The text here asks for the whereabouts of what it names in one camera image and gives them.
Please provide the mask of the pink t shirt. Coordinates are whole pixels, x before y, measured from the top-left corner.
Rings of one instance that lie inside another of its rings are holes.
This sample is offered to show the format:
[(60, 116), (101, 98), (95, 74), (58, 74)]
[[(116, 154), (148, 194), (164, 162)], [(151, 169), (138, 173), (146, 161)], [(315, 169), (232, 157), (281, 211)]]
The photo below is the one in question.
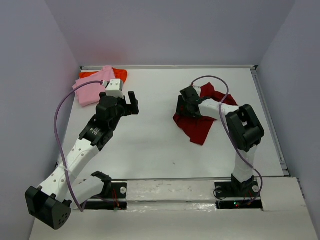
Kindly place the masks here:
[[(81, 72), (79, 74), (79, 79), (75, 81), (75, 84), (72, 86), (72, 88), (75, 89), (76, 87), (82, 84), (92, 81), (109, 82), (110, 80), (115, 78), (116, 75), (114, 69), (111, 66), (104, 66), (100, 71)], [(105, 87), (102, 86), (100, 83), (92, 83), (76, 90), (75, 95), (80, 106), (86, 107), (88, 105), (99, 102), (99, 94), (104, 91)]]

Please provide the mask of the dark red t shirt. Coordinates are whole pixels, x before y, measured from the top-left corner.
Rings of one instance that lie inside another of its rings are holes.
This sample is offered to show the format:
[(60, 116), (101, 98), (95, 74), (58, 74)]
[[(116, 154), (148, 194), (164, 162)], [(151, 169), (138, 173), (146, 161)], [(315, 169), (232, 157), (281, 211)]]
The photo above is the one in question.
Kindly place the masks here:
[(224, 93), (216, 91), (211, 83), (207, 83), (201, 86), (200, 118), (174, 114), (174, 122), (190, 138), (190, 142), (201, 146), (205, 143), (214, 121), (221, 119), (219, 103), (224, 97)]

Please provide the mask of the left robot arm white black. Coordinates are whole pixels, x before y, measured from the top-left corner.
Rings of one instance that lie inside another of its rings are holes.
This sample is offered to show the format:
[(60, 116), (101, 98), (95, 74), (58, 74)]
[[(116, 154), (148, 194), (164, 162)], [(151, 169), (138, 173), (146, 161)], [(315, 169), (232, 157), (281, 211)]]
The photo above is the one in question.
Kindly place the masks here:
[(95, 115), (79, 134), (68, 155), (62, 155), (61, 164), (38, 187), (30, 186), (25, 192), (29, 214), (54, 230), (60, 229), (71, 215), (75, 192), (70, 190), (85, 166), (105, 147), (122, 117), (138, 115), (139, 107), (133, 91), (124, 96), (99, 94)]

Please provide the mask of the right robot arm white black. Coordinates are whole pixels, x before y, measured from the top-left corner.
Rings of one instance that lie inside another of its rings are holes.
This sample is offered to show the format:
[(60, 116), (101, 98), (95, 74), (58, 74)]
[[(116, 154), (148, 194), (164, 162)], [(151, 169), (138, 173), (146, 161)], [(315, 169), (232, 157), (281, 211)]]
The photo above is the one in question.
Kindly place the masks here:
[(211, 84), (189, 86), (180, 91), (174, 122), (190, 138), (202, 146), (215, 121), (221, 121), (235, 147), (235, 166), (228, 182), (216, 183), (217, 197), (246, 197), (257, 187), (254, 177), (254, 158), (265, 135), (252, 106), (238, 106), (234, 98), (215, 90)]

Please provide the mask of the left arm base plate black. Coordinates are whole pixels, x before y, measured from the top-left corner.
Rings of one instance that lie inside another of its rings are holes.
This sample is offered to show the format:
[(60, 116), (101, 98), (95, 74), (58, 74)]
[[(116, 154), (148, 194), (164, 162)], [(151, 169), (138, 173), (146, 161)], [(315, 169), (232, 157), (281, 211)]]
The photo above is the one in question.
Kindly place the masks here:
[(85, 210), (122, 211), (127, 209), (127, 183), (112, 182), (110, 188), (92, 196), (85, 202)]

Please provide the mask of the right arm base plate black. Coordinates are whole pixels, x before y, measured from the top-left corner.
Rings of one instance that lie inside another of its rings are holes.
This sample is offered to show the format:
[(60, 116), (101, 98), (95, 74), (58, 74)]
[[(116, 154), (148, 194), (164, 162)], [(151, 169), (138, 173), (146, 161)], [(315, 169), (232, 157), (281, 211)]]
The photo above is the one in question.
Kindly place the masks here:
[(216, 198), (215, 207), (217, 210), (243, 210), (243, 209), (263, 209), (260, 195), (258, 195), (259, 185), (253, 182), (247, 190), (236, 192), (232, 188), (230, 181), (220, 181), (214, 183), (213, 195)]

